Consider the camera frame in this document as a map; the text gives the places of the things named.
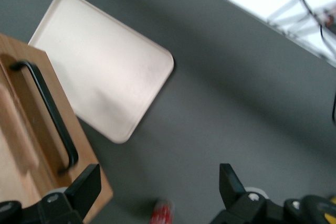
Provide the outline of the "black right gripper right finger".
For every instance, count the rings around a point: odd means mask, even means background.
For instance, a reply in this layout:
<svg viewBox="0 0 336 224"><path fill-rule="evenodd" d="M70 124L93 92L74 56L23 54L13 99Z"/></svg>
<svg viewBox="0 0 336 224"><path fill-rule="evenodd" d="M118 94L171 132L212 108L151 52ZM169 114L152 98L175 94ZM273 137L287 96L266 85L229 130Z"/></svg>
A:
<svg viewBox="0 0 336 224"><path fill-rule="evenodd" d="M212 223L273 223L267 201L257 192L247 192L230 164L219 165L219 192L225 209Z"/></svg>

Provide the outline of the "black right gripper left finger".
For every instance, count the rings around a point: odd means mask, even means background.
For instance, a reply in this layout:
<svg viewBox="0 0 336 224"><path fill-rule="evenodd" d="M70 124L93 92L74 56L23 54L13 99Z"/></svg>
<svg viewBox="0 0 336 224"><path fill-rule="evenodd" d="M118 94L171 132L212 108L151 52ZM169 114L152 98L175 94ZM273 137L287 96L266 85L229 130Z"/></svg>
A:
<svg viewBox="0 0 336 224"><path fill-rule="evenodd" d="M39 202L41 223L83 223L100 191L100 165L90 164L64 192L50 193Z"/></svg>

